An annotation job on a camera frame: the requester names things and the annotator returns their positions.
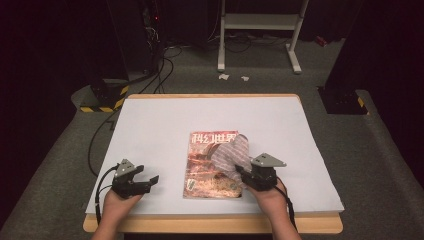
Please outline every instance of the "white metal stand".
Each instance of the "white metal stand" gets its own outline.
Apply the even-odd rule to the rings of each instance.
[[[226,29],[264,29],[291,30],[291,43],[286,44],[287,53],[296,74],[302,72],[294,48],[305,17],[309,0],[303,0],[299,14],[230,14],[225,13],[225,0],[222,0],[221,31],[218,53],[218,71],[225,70],[225,30]]]

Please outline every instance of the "hand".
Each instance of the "hand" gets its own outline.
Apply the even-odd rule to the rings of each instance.
[[[287,213],[287,202],[280,192],[274,188],[261,192],[249,186],[247,188],[255,196],[262,212],[271,222],[274,240],[301,239],[290,222],[289,214]],[[287,195],[287,190],[280,179],[278,179],[277,188]]]
[[[109,190],[103,203],[102,220],[92,239],[114,239],[119,224],[142,197],[143,195],[137,195],[123,199],[113,190]]]

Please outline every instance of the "magazine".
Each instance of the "magazine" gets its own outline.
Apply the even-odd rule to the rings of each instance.
[[[242,188],[215,169],[211,156],[221,143],[234,140],[238,131],[192,132],[184,180],[184,198],[239,198]]]

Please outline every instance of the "black stand base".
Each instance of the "black stand base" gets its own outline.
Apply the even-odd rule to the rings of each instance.
[[[364,102],[354,91],[318,87],[318,92],[328,114],[368,114]]]
[[[113,112],[124,103],[128,86],[107,87],[106,91],[96,91],[90,88],[80,105],[83,112]]]

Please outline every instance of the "hand-mounted device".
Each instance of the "hand-mounted device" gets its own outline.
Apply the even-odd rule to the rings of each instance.
[[[117,164],[115,167],[110,168],[100,179],[97,185],[97,191],[95,196],[96,204],[96,217],[97,223],[100,223],[100,187],[102,186],[103,180],[111,172],[116,171],[112,181],[112,190],[116,192],[121,198],[128,199],[131,196],[141,195],[150,192],[150,187],[158,183],[159,175],[151,178],[148,182],[134,182],[133,178],[137,173],[141,173],[144,170],[144,166],[140,165],[135,167],[127,159],[123,159],[121,164]]]
[[[262,153],[250,161],[252,171],[247,172],[236,165],[236,171],[241,174],[241,180],[256,191],[267,191],[277,185],[277,174],[274,167],[285,167],[286,163],[277,158]]]

